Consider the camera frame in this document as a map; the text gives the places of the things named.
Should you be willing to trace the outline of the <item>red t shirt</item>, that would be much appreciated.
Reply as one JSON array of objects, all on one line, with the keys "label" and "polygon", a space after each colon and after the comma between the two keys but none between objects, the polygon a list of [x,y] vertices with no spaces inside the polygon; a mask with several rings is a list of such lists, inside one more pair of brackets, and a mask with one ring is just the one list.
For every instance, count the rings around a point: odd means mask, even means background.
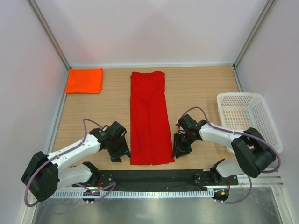
[{"label": "red t shirt", "polygon": [[130,144],[132,165],[173,163],[165,97],[165,73],[130,76]]}]

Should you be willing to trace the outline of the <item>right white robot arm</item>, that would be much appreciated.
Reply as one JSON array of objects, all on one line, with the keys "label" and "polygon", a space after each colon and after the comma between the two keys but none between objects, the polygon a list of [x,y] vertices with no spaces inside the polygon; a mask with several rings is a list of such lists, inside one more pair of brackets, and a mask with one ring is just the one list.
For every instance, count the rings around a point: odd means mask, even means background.
[{"label": "right white robot arm", "polygon": [[210,168],[210,178],[214,184],[221,185],[228,177],[239,174],[256,178],[274,161],[278,161],[276,150],[255,128],[244,132],[233,131],[207,120],[197,122],[189,114],[177,121],[177,127],[172,151],[175,158],[188,155],[197,140],[214,142],[233,151],[233,159],[222,159]]}]

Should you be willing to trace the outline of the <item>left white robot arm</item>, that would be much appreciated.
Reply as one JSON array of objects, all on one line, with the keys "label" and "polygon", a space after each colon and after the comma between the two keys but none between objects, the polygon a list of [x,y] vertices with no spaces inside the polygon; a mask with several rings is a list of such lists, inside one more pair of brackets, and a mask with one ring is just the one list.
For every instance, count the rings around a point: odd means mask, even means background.
[{"label": "left white robot arm", "polygon": [[79,141],[49,154],[42,151],[35,153],[21,177],[26,186],[25,204],[31,206],[29,193],[37,202],[43,202],[63,187],[97,186],[101,177],[96,166],[91,162],[83,162],[79,166],[74,163],[101,150],[108,151],[112,162],[121,162],[124,155],[130,157],[126,133],[126,128],[117,121],[109,126],[98,125],[91,131],[84,126],[84,136]]}]

